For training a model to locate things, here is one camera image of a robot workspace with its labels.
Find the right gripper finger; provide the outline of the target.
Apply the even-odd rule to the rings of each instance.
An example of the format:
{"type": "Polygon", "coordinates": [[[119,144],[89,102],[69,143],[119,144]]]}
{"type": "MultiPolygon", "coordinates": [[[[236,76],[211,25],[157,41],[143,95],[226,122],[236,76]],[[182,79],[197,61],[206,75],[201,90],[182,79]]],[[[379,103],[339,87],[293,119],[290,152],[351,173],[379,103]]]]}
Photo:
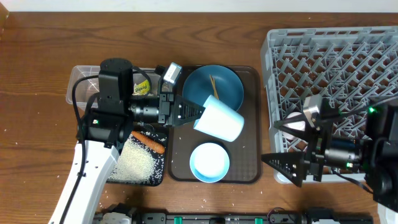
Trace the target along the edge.
{"type": "Polygon", "coordinates": [[[276,121],[273,127],[282,132],[287,140],[309,140],[314,137],[314,121],[312,115],[307,112],[293,112],[285,119],[276,121]]]}
{"type": "Polygon", "coordinates": [[[301,187],[306,178],[304,152],[285,152],[262,154],[261,161],[280,172],[291,183],[301,187]]]}

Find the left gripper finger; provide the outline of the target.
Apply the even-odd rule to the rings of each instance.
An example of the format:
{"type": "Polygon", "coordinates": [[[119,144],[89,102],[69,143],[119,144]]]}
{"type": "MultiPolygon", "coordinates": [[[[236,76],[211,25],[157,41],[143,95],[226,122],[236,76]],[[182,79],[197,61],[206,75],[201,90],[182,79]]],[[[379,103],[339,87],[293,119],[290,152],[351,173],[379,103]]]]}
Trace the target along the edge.
{"type": "Polygon", "coordinates": [[[157,93],[160,95],[161,93],[173,93],[173,87],[174,85],[167,83],[163,81],[163,76],[165,74],[165,71],[168,67],[163,67],[161,65],[158,65],[155,69],[155,73],[160,76],[157,84],[157,93]]]}
{"type": "Polygon", "coordinates": [[[175,95],[172,112],[172,126],[181,126],[201,118],[205,107],[175,95]]]}

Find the pink cup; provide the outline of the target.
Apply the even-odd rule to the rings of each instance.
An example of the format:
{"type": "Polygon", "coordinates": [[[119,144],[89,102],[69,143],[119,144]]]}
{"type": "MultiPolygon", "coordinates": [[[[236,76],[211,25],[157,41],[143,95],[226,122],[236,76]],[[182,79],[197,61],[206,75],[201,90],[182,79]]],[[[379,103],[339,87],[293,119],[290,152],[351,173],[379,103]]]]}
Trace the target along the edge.
{"type": "MultiPolygon", "coordinates": [[[[289,115],[287,116],[287,119],[293,118],[293,117],[296,117],[296,116],[299,116],[299,115],[302,115],[302,113],[300,113],[300,112],[293,112],[293,113],[291,113],[291,114],[289,114],[289,115]]],[[[295,129],[295,130],[299,130],[299,131],[304,131],[304,130],[305,130],[305,121],[297,121],[297,122],[295,122],[295,123],[288,123],[288,124],[285,124],[285,126],[288,127],[288,128],[290,128],[290,129],[295,129]]],[[[295,136],[293,136],[293,135],[291,135],[291,134],[289,134],[289,133],[283,132],[282,134],[283,134],[283,136],[284,136],[287,140],[290,140],[290,141],[291,141],[291,140],[294,140],[294,139],[295,139],[295,136]]]]}

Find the green snack wrapper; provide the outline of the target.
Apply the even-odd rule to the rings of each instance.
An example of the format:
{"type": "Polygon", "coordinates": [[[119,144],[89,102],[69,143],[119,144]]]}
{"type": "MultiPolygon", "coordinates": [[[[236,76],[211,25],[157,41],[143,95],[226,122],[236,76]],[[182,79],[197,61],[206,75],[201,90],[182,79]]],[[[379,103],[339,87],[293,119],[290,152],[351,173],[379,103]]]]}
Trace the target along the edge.
{"type": "Polygon", "coordinates": [[[148,80],[144,80],[141,83],[134,84],[133,95],[145,95],[150,92],[150,83],[148,80]]]}

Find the light blue cup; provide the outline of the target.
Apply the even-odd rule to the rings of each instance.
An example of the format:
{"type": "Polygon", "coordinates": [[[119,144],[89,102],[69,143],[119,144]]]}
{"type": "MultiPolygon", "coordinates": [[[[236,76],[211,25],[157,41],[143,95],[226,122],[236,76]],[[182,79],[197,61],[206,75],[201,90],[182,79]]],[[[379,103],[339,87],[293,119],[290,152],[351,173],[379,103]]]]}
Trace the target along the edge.
{"type": "Polygon", "coordinates": [[[204,107],[201,118],[194,122],[194,130],[224,141],[235,141],[243,130],[244,118],[213,95],[206,99],[204,107]]]}

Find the orange carrot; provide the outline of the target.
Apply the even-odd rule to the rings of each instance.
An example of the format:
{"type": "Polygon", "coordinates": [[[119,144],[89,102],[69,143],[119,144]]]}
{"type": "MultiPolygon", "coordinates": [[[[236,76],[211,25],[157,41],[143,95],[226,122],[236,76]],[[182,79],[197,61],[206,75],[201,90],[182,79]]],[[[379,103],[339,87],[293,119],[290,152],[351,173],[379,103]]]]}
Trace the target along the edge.
{"type": "Polygon", "coordinates": [[[140,142],[142,142],[143,144],[145,144],[148,148],[152,149],[153,151],[155,151],[156,153],[159,154],[164,154],[165,153],[165,147],[155,141],[153,141],[152,139],[148,138],[147,136],[137,132],[137,131],[133,131],[131,133],[136,139],[138,139],[140,142]]]}

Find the light blue bowl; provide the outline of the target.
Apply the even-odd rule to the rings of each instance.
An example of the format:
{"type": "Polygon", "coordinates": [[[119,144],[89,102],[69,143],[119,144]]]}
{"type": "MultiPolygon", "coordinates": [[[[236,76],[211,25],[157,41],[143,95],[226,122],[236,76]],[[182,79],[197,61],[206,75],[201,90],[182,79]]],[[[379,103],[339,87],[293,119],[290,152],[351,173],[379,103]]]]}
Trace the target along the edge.
{"type": "Polygon", "coordinates": [[[217,143],[206,142],[193,150],[189,165],[197,180],[215,183],[228,173],[230,159],[224,147],[217,143]]]}

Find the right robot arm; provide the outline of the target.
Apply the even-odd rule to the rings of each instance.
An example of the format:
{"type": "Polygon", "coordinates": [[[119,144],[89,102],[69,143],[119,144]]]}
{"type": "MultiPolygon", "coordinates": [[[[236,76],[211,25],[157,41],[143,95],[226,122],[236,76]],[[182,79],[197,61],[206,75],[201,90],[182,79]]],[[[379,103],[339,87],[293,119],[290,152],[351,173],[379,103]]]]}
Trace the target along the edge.
{"type": "Polygon", "coordinates": [[[305,99],[302,114],[274,123],[282,132],[307,142],[306,151],[270,153],[262,162],[297,187],[307,175],[321,181],[323,168],[365,173],[365,183],[349,179],[373,196],[381,223],[397,223],[397,97],[373,98],[360,109],[342,113],[319,95],[305,99]],[[345,139],[331,133],[333,123],[367,112],[367,139],[345,139]]]}

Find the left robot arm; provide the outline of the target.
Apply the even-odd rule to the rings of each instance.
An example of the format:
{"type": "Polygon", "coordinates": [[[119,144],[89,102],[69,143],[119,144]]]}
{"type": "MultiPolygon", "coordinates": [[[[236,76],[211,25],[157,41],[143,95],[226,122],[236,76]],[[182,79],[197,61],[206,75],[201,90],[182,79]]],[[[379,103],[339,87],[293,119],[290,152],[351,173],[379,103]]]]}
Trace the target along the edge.
{"type": "Polygon", "coordinates": [[[124,58],[101,62],[99,91],[89,97],[84,115],[73,104],[78,124],[71,171],[51,223],[90,223],[104,185],[136,124],[176,127],[201,118],[204,107],[172,91],[157,96],[133,94],[133,76],[145,71],[124,58]]]}

